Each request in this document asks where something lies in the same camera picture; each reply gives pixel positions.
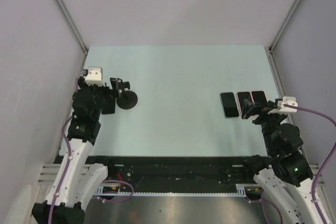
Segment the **white phone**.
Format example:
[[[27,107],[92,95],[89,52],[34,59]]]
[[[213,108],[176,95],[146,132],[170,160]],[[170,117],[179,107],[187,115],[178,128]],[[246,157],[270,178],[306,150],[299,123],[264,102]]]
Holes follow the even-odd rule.
[[[224,92],[220,94],[224,116],[227,119],[239,117],[237,103],[232,92]]]

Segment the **black round-base phone mount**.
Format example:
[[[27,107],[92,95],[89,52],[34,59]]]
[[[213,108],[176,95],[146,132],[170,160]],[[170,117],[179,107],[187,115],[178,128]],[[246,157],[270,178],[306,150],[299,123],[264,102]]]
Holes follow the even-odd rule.
[[[129,110],[134,108],[138,102],[138,96],[131,91],[130,82],[124,82],[120,78],[110,78],[111,96],[116,99],[119,108]]]

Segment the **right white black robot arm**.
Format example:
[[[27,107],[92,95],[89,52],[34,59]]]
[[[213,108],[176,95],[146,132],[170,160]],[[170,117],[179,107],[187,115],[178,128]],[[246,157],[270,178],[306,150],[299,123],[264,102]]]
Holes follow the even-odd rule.
[[[321,112],[299,107],[296,98],[283,97],[267,103],[243,101],[242,118],[256,116],[260,125],[269,161],[259,155],[247,158],[242,176],[262,189],[259,202],[270,204],[284,223],[330,223],[326,210],[320,206],[316,191],[319,177],[335,153],[333,147],[316,174],[299,151],[303,145],[297,126],[285,123],[289,114],[305,111],[319,115],[332,124],[335,120]]]

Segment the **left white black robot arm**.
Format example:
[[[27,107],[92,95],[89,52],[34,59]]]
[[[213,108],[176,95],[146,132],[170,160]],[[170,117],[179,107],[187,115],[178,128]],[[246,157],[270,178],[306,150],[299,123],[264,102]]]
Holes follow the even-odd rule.
[[[95,163],[82,174],[96,142],[105,107],[115,112],[118,91],[107,86],[80,86],[72,97],[72,115],[65,137],[67,150],[55,181],[42,203],[35,203],[32,215],[37,223],[83,223],[87,205],[101,182],[115,178],[116,169]]]

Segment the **black phone stand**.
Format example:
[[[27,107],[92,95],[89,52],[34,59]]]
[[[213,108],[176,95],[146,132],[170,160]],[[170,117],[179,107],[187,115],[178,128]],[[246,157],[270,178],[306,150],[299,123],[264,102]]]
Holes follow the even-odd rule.
[[[102,115],[115,114],[115,107],[116,107],[116,100],[115,100],[115,99],[109,100],[109,101],[102,107],[101,114],[102,114]]]

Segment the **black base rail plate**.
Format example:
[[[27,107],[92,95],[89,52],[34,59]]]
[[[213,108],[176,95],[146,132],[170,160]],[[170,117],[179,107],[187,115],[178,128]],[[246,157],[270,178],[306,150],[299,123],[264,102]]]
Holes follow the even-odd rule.
[[[108,178],[122,178],[136,193],[232,193],[237,184],[271,167],[275,176],[296,187],[311,177],[298,153],[276,159],[261,157],[112,157],[90,156],[85,164],[102,163]]]

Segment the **pink phone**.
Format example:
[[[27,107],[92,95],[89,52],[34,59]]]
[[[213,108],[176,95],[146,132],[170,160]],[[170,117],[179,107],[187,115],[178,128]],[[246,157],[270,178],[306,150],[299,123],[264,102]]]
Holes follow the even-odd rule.
[[[241,118],[243,119],[244,115],[247,113],[251,104],[253,103],[251,92],[249,91],[237,92],[237,99],[240,107]]]
[[[268,105],[268,100],[266,98],[264,91],[261,91],[261,90],[252,91],[251,95],[252,95],[253,101],[255,103],[259,103],[263,108]]]

